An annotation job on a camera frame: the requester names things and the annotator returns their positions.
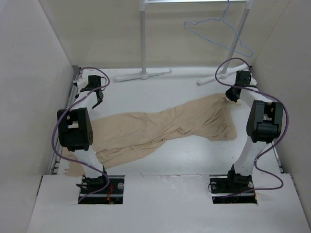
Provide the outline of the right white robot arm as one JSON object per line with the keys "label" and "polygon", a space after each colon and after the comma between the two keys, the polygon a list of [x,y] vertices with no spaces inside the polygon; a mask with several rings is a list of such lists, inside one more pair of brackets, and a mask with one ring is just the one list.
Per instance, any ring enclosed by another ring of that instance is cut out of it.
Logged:
{"label": "right white robot arm", "polygon": [[259,155],[281,134],[284,105],[260,94],[251,85],[251,73],[246,70],[236,72],[235,84],[226,91],[225,96],[233,102],[242,100],[251,108],[246,124],[247,141],[227,174],[226,192],[252,192],[253,168]]}

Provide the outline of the beige trousers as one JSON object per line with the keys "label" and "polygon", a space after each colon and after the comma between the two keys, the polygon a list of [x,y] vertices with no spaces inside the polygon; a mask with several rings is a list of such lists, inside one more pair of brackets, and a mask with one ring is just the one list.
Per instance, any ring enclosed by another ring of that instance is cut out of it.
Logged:
{"label": "beige trousers", "polygon": [[95,159],[105,168],[142,159],[166,141],[200,136],[210,141],[237,138],[225,94],[212,94],[155,113],[121,113],[91,122]]}

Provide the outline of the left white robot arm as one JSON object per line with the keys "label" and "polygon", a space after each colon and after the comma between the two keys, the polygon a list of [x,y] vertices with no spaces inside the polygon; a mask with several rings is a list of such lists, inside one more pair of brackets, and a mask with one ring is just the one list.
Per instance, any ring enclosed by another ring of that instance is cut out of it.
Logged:
{"label": "left white robot arm", "polygon": [[74,102],[66,109],[57,112],[59,142],[72,152],[74,159],[68,159],[82,165],[85,172],[81,188],[84,194],[105,193],[109,188],[109,178],[104,166],[99,162],[92,148],[94,132],[89,114],[104,100],[103,90],[110,84],[104,75],[89,75],[75,82],[78,93]]}

